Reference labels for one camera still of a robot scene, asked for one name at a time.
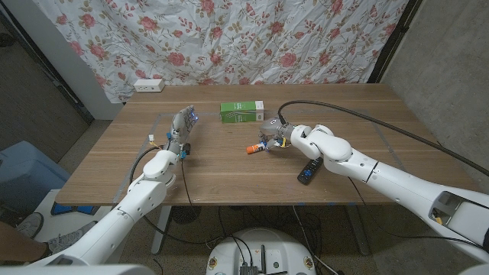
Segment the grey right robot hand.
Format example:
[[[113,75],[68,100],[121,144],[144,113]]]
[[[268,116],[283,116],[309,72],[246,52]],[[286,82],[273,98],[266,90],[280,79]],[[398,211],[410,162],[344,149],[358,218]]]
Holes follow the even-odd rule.
[[[289,147],[294,128],[295,126],[289,123],[283,124],[279,118],[267,119],[259,128],[260,142],[266,151]]]

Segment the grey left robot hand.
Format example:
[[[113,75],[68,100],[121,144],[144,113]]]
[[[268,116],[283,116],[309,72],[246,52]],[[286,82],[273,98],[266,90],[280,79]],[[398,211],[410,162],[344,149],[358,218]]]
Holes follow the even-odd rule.
[[[167,142],[169,151],[175,154],[180,153],[183,145],[189,140],[190,133],[197,120],[198,117],[195,114],[193,105],[187,106],[174,115]]]

